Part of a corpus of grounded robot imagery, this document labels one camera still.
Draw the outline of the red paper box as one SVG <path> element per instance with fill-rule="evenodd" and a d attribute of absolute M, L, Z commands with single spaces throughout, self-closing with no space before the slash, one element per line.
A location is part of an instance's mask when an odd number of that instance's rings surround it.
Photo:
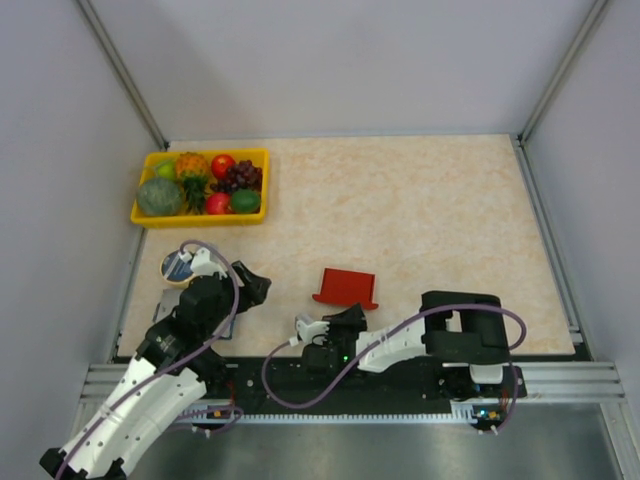
<path fill-rule="evenodd" d="M 376 276 L 371 273 L 325 268 L 320 291 L 311 298 L 322 304 L 351 307 L 360 304 L 364 310 L 375 310 L 379 304 L 374 301 Z"/>

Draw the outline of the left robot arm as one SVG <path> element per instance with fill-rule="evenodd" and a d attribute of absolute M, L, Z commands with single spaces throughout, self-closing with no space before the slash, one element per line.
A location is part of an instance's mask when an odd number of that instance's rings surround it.
<path fill-rule="evenodd" d="M 39 464 L 54 479 L 125 479 L 193 402 L 227 387 L 225 360 L 209 345 L 236 315 L 263 304 L 270 279 L 242 262 L 198 276 L 145 334 L 112 393 L 83 429 Z"/>

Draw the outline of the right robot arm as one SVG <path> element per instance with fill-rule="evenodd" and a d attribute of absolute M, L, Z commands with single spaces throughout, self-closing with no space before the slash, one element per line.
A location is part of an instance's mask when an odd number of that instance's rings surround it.
<path fill-rule="evenodd" d="M 510 360 L 503 316 L 495 295 L 428 291 L 417 315 L 382 329 L 368 329 L 359 304 L 320 320 L 299 314 L 294 325 L 313 372 L 382 374 L 401 362 L 430 356 L 466 364 L 469 388 L 487 396 L 502 385 Z"/>

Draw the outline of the green lime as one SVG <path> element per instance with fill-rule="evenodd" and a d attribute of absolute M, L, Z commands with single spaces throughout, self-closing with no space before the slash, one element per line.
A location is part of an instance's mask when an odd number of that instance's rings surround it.
<path fill-rule="evenodd" d="M 247 215 L 260 210 L 261 197 L 251 189 L 239 189 L 231 195 L 230 208 L 234 214 Z"/>

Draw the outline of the red apple bottom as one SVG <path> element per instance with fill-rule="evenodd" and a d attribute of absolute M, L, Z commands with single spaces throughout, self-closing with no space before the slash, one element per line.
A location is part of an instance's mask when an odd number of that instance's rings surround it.
<path fill-rule="evenodd" d="M 206 200 L 205 210 L 209 215 L 231 214 L 231 196 L 226 193 L 213 193 Z"/>

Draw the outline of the red apple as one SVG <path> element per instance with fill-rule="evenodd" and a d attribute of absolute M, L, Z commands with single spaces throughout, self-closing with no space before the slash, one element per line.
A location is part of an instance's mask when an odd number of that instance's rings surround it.
<path fill-rule="evenodd" d="M 231 214 L 231 196 L 226 193 L 213 193 L 206 200 L 205 210 L 209 215 Z"/>
<path fill-rule="evenodd" d="M 235 159 L 229 154 L 216 155 L 211 161 L 211 173 L 215 179 L 223 180 L 235 164 Z"/>

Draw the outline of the purple grapes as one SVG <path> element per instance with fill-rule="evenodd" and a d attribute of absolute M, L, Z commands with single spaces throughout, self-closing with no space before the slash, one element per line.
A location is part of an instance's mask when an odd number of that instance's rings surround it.
<path fill-rule="evenodd" d="M 263 183 L 263 169 L 256 167 L 251 160 L 241 160 L 228 171 L 223 180 L 211 183 L 210 188 L 214 193 L 226 193 L 232 195 L 239 189 L 251 189 L 260 191 Z"/>

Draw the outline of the red apple top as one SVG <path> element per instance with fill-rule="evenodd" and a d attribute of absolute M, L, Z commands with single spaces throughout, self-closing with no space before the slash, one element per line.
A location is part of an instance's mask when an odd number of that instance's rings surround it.
<path fill-rule="evenodd" d="M 235 159 L 229 154 L 216 155 L 211 161 L 211 173 L 215 179 L 223 180 L 235 164 Z"/>

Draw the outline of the green melon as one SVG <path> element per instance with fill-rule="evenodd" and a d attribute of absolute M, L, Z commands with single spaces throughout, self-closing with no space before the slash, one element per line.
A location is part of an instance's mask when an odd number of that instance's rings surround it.
<path fill-rule="evenodd" d="M 178 184 L 163 177 L 145 181 L 137 190 L 136 201 L 138 207 L 152 217 L 176 215 L 184 203 Z"/>

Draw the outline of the yellow plastic tray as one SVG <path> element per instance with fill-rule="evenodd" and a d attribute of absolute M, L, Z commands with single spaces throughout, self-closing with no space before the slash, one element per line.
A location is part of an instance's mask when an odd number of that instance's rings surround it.
<path fill-rule="evenodd" d="M 130 219 L 149 229 L 260 224 L 269 161 L 265 148 L 152 153 Z"/>

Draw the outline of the orange pineapple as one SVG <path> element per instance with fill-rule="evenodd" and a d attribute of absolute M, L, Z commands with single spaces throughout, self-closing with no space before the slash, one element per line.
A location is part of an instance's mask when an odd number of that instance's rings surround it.
<path fill-rule="evenodd" d="M 207 160 L 199 153 L 185 152 L 177 157 L 175 169 L 184 191 L 187 209 L 191 213 L 203 213 L 206 187 L 209 183 Z"/>

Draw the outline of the green apple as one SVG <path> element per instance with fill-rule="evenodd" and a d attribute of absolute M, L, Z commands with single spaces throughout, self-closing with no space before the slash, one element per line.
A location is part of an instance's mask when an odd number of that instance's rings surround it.
<path fill-rule="evenodd" d="M 164 178 L 169 181 L 175 182 L 177 179 L 175 161 L 172 159 L 159 162 L 153 167 L 153 172 L 156 177 Z"/>

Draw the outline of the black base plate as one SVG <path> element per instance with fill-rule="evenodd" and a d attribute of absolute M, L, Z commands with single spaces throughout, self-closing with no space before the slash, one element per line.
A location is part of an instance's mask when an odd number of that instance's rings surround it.
<path fill-rule="evenodd" d="M 230 400 L 248 414 L 294 414 L 297 411 L 277 403 L 272 394 L 294 404 L 318 397 L 336 377 L 308 372 L 299 358 L 276 357 L 267 365 L 266 390 L 260 357 L 234 357 L 209 362 L 198 374 L 205 381 L 208 400 Z M 499 385 L 479 385 L 471 381 L 467 366 L 444 367 L 431 357 L 417 357 L 392 366 L 382 374 L 357 369 L 345 376 L 319 403 L 302 409 L 309 414 L 415 414 L 448 413 L 454 401 L 486 399 L 496 403 L 527 395 L 521 370 L 505 367 Z"/>

